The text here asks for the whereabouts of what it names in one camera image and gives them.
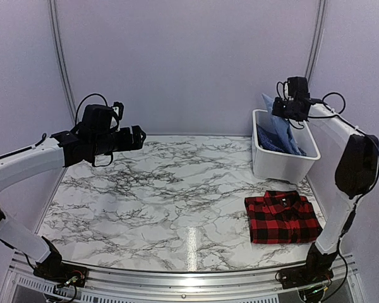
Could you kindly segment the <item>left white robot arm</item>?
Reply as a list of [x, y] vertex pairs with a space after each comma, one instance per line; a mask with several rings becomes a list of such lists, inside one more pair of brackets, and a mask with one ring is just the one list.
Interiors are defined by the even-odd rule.
[[[67, 168], [86, 161], [95, 165], [100, 155], [140, 150], [146, 139], [139, 126], [121, 128], [124, 106], [88, 105], [81, 122], [69, 131], [43, 137], [38, 143], [0, 156], [0, 192], [20, 181], [49, 170]], [[84, 271], [63, 263], [60, 252], [44, 237], [39, 237], [10, 217], [0, 207], [0, 241], [21, 251], [36, 262], [35, 276], [65, 281], [83, 278]]]

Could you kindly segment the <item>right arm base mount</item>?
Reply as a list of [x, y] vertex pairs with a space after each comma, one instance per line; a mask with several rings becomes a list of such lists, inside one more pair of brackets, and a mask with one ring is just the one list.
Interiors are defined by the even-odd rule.
[[331, 269], [310, 271], [306, 265], [300, 265], [280, 269], [275, 279], [281, 283], [283, 289], [290, 289], [324, 282], [333, 277], [334, 274]]

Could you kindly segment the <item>light blue long sleeve shirt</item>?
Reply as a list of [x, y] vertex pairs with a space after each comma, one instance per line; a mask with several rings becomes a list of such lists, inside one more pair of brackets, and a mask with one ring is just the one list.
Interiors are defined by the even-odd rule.
[[273, 133], [279, 137], [279, 139], [281, 140], [284, 146], [284, 151], [281, 153], [306, 156], [306, 153], [304, 152], [304, 150], [300, 149], [296, 143], [296, 140], [291, 131], [291, 125], [289, 121], [281, 117], [273, 116], [271, 114], [274, 99], [264, 93], [262, 94], [262, 99], [266, 106], [268, 116], [270, 118], [270, 122], [272, 123], [272, 126], [273, 126], [273, 130], [274, 130]]

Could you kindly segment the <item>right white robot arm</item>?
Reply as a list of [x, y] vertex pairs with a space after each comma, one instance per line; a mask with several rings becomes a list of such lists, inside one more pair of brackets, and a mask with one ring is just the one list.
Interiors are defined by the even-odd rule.
[[327, 218], [320, 236], [312, 243], [306, 263], [279, 271], [282, 283], [296, 285], [298, 280], [313, 283], [330, 274], [340, 254], [340, 243], [349, 231], [356, 209], [379, 178], [379, 140], [368, 135], [331, 109], [323, 99], [303, 98], [298, 94], [283, 99], [276, 97], [272, 115], [294, 121], [317, 122], [334, 141], [344, 147], [334, 179], [335, 207]]

